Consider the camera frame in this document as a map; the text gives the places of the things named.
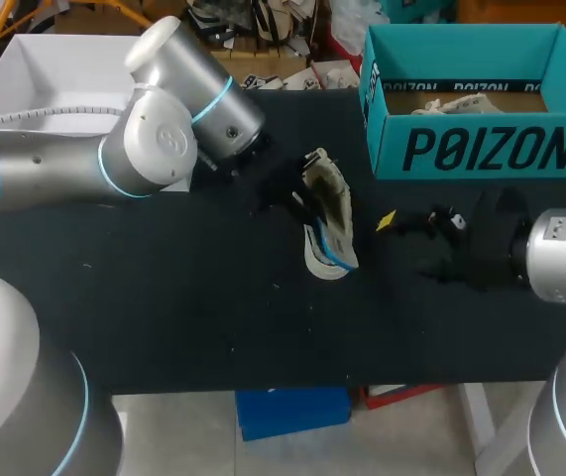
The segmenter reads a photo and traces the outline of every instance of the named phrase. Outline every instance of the black tablecloth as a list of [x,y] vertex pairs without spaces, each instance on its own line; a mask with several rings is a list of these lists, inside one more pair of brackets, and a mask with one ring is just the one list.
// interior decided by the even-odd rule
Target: black tablecloth
[[[549,375],[566,306],[416,276],[416,261],[447,251],[440,240],[366,238],[394,207],[440,202],[469,217],[481,188],[503,181],[375,181],[357,91],[255,98],[291,153],[324,147],[337,161],[355,192],[361,269],[315,279],[301,227],[281,210],[250,218],[232,187],[0,214],[0,277],[94,382],[145,393]],[[566,207],[566,179],[513,183],[535,213]]]

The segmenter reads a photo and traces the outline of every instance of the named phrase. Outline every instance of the white box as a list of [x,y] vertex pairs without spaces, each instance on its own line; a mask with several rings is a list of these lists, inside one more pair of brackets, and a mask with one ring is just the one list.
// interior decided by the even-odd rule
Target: white box
[[[16,35],[0,59],[0,115],[63,106],[124,109],[135,81],[124,57],[139,37]],[[111,131],[117,116],[61,114],[23,119],[0,129],[95,135]],[[170,191],[188,191],[189,178]]]

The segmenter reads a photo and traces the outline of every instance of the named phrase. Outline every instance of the sneaker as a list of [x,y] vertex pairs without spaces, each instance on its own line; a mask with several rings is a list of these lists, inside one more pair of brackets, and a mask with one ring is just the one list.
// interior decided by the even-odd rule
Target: sneaker
[[305,157],[309,165],[302,179],[320,201],[324,219],[304,225],[304,261],[317,278],[338,280],[359,267],[353,249],[351,191],[324,149]]
[[417,109],[412,114],[485,114],[501,112],[500,109],[492,104],[488,96],[479,93],[461,97],[443,105],[441,105],[439,99],[435,99],[434,101],[427,102],[425,109]]

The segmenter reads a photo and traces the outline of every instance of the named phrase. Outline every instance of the tile floor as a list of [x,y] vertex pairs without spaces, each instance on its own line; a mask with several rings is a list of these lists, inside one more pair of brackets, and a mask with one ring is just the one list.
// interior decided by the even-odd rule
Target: tile floor
[[[487,386],[496,423],[515,402],[519,385]],[[115,406],[127,419],[121,476],[475,474],[454,387],[354,411],[344,425],[247,443],[232,392],[119,396]],[[531,474],[523,461],[517,463],[509,476]]]

